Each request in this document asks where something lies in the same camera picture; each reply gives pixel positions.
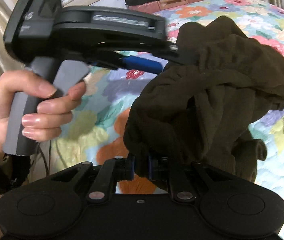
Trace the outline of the person's left hand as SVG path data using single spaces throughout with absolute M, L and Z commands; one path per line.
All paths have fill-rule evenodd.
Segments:
M 58 97 L 57 92 L 52 83 L 27 70 L 9 71 L 0 76 L 0 160 L 6 153 L 3 144 L 7 129 L 13 125 L 17 96 L 25 96 L 28 106 L 19 111 L 15 134 L 21 139 L 43 142 L 58 137 L 61 127 L 71 122 L 72 111 L 86 92 L 86 83 L 78 82 L 64 96 Z

